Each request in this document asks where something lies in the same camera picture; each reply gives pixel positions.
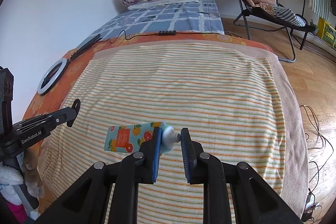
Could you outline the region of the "power strip on floor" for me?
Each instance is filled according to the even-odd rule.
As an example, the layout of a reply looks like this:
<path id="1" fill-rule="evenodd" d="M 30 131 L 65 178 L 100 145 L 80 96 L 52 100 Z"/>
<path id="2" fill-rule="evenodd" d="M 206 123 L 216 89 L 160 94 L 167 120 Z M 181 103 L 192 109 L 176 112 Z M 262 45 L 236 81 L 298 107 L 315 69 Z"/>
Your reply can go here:
<path id="1" fill-rule="evenodd" d="M 306 199 L 305 209 L 301 216 L 303 222 L 314 221 L 313 212 L 320 206 L 319 202 L 315 201 L 315 195 L 309 192 Z"/>

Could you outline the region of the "yellow green crate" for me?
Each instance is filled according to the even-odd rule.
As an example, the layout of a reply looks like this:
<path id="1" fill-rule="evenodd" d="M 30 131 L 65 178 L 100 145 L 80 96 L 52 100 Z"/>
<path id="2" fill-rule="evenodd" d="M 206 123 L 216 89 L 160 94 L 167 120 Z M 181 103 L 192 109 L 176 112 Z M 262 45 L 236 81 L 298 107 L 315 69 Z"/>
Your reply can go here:
<path id="1" fill-rule="evenodd" d="M 317 28 L 317 36 L 334 48 L 336 34 L 335 29 L 331 26 L 331 24 L 323 18 L 319 17 Z"/>

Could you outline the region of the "black metal rack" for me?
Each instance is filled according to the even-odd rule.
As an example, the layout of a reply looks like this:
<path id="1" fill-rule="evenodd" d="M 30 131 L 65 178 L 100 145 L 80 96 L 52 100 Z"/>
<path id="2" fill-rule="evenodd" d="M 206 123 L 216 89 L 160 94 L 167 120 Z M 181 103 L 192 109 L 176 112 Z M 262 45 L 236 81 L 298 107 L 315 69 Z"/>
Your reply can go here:
<path id="1" fill-rule="evenodd" d="M 313 50 L 335 59 L 335 15 L 333 0 L 289 0 L 295 13 L 307 20 L 311 31 L 295 31 L 293 36 L 299 48 Z"/>

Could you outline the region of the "striped yellow towel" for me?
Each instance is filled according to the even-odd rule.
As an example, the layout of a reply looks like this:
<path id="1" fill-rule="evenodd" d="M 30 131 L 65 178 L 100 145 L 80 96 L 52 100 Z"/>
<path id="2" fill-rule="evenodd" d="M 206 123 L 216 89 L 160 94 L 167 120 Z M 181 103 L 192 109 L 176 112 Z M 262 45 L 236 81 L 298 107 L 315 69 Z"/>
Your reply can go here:
<path id="1" fill-rule="evenodd" d="M 121 161 L 108 128 L 126 126 L 141 144 L 144 123 L 186 127 L 205 151 L 229 164 L 251 165 L 282 192 L 285 121 L 269 61 L 205 44 L 167 44 L 121 50 L 91 61 L 64 105 L 81 101 L 72 127 L 47 142 L 41 175 L 60 196 L 94 162 Z"/>

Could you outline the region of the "beige blanket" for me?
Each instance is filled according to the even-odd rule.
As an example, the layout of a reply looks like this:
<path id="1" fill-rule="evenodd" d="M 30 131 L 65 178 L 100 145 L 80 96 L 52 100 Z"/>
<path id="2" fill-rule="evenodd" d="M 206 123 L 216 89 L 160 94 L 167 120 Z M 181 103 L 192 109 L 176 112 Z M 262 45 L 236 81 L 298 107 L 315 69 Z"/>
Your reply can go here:
<path id="1" fill-rule="evenodd" d="M 140 46 L 161 46 L 166 44 L 202 44 L 206 47 L 216 46 L 222 48 L 235 49 L 250 57 L 266 58 L 271 66 L 274 82 L 278 88 L 280 99 L 284 111 L 286 128 L 286 149 L 285 149 L 285 169 L 284 182 L 281 198 L 300 217 L 305 208 L 306 196 L 308 192 L 308 159 L 305 133 L 302 125 L 301 110 L 295 96 L 294 90 L 289 83 L 288 77 L 280 63 L 278 57 L 268 50 L 241 44 L 223 43 L 206 40 L 172 40 L 139 43 L 127 46 L 120 46 L 96 52 L 93 60 L 99 60 L 113 54 Z"/>

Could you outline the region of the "clothes on chair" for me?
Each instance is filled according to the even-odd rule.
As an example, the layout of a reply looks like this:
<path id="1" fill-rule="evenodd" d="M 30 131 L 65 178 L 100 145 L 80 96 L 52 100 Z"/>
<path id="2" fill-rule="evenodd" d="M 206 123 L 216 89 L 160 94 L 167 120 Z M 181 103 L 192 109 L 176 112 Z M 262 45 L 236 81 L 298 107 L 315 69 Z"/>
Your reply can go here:
<path id="1" fill-rule="evenodd" d="M 268 15 L 298 27 L 305 27 L 306 20 L 296 15 L 291 9 L 282 7 L 277 0 L 245 0 L 252 11 L 262 9 Z"/>

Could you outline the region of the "orange floral bedsheet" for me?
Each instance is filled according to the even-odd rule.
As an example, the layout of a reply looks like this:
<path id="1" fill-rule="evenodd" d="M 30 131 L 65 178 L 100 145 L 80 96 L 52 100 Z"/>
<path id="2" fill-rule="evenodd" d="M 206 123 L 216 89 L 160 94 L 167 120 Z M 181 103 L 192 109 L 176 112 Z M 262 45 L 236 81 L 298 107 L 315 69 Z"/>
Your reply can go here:
<path id="1" fill-rule="evenodd" d="M 166 40 L 255 47 L 248 40 L 215 34 L 108 39 L 70 65 L 49 93 L 35 96 L 26 117 L 80 99 L 74 126 L 59 126 L 46 143 L 56 150 L 68 146 L 81 153 L 111 153 L 104 150 L 110 126 L 165 122 L 176 132 L 187 127 L 203 138 L 254 134 L 270 139 L 282 131 L 281 100 L 266 58 L 195 43 L 140 46 L 92 59 L 102 50 Z"/>

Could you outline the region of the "white fluffy cloth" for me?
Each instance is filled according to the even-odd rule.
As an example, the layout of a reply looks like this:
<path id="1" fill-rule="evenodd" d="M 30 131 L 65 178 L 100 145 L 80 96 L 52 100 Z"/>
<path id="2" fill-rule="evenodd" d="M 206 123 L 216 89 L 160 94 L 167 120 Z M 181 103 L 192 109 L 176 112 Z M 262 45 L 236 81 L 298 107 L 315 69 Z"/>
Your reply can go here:
<path id="1" fill-rule="evenodd" d="M 0 184 L 1 195 L 6 201 L 17 206 L 22 204 L 19 195 L 14 189 L 14 186 L 23 184 L 23 177 L 17 169 L 1 163 Z"/>

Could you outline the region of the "black tape roll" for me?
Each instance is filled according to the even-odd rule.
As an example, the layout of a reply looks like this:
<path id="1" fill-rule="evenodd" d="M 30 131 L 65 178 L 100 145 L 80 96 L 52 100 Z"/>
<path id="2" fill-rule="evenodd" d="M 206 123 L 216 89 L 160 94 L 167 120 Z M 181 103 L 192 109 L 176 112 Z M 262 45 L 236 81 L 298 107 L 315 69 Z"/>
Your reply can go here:
<path id="1" fill-rule="evenodd" d="M 67 127 L 72 127 L 77 115 L 80 111 L 81 101 L 79 99 L 74 100 L 71 107 L 71 119 L 67 121 Z"/>

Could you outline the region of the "blue checkered bedsheet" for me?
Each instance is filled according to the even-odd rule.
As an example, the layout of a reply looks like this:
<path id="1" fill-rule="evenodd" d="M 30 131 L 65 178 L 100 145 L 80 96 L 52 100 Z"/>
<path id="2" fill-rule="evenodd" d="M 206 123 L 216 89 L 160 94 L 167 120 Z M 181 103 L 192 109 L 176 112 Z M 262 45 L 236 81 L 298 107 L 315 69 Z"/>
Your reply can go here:
<path id="1" fill-rule="evenodd" d="M 106 40 L 117 37 L 121 31 L 127 35 L 159 31 L 224 34 L 215 0 L 197 0 L 126 11 L 95 30 L 79 46 L 98 34 Z"/>

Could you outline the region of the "orange fruit print tube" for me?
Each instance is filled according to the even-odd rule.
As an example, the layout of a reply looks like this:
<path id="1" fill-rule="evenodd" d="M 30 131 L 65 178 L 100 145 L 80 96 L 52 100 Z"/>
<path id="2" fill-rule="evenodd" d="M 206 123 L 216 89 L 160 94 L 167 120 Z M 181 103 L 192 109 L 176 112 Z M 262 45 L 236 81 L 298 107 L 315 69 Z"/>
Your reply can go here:
<path id="1" fill-rule="evenodd" d="M 138 152 L 142 143 L 152 139 L 156 127 L 162 132 L 161 155 L 172 151 L 175 144 L 181 141 L 181 134 L 175 132 L 174 128 L 165 122 L 110 126 L 107 131 L 104 150 L 121 153 Z"/>

